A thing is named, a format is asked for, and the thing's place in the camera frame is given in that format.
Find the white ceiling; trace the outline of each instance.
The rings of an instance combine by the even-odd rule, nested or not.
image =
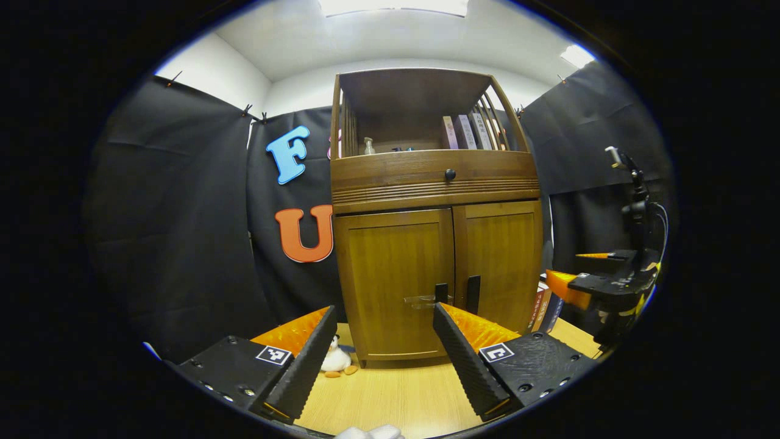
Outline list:
[[[216,33],[272,82],[320,67],[369,59],[448,59],[555,85],[576,67],[571,44],[545,22],[503,0],[470,0],[466,18],[378,10],[325,18],[317,0],[271,0]]]

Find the black cabinet handle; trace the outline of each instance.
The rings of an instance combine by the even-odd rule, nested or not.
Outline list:
[[[469,276],[466,282],[466,311],[477,314],[480,305],[480,280],[479,276]]]
[[[449,302],[449,298],[447,297],[448,293],[449,293],[449,286],[447,284],[436,284],[436,291],[434,293],[435,301],[448,303]]]

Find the orange letter u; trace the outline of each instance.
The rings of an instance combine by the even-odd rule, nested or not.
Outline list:
[[[284,209],[276,212],[275,218],[282,235],[282,251],[295,262],[320,262],[333,251],[333,205],[316,205],[311,208],[311,215],[317,218],[320,241],[317,247],[307,248],[300,242],[299,221],[303,218],[303,210]]]

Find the ceiling light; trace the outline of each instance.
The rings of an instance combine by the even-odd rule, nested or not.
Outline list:
[[[466,16],[469,0],[319,0],[325,16],[375,9],[419,9]]]
[[[594,60],[594,57],[588,53],[585,49],[578,45],[570,45],[561,54],[561,58],[565,59],[577,69],[582,69],[585,64]]]

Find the clothespin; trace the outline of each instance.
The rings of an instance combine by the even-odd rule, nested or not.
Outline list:
[[[166,85],[166,87],[170,87],[170,86],[172,86],[172,85],[173,85],[173,81],[175,81],[175,80],[176,80],[176,78],[177,78],[177,77],[179,77],[179,75],[180,75],[180,74],[182,74],[182,72],[183,72],[183,71],[184,71],[184,70],[182,70],[182,71],[178,72],[178,73],[176,74],[176,76],[174,76],[174,77],[173,77],[173,79],[171,79],[170,81],[168,81],[168,85]]]

